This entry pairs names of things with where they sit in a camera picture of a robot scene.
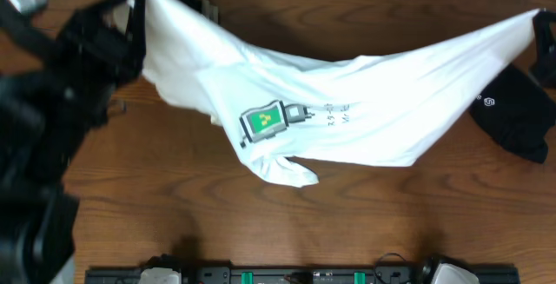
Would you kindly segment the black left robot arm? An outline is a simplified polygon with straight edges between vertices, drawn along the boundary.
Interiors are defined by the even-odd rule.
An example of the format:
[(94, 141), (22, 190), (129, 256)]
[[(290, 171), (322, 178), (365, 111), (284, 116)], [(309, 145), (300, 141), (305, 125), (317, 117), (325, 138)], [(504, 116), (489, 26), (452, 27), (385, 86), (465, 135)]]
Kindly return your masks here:
[(112, 96), (134, 82), (146, 55), (146, 0), (101, 0), (77, 10), (56, 38), (8, 1), (1, 26), (43, 62), (1, 80), (1, 280), (48, 283), (75, 252), (79, 201), (63, 175)]

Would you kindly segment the white t-shirt pixel print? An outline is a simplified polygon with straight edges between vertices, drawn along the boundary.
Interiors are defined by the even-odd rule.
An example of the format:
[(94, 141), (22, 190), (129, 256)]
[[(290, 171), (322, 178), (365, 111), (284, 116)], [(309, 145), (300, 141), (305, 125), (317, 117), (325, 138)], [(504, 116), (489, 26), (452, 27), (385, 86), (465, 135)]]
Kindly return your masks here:
[(142, 73), (166, 103), (221, 126), (266, 182), (298, 158), (408, 167), (533, 40), (534, 12), (417, 50), (327, 62), (246, 43), (180, 0), (146, 0)]

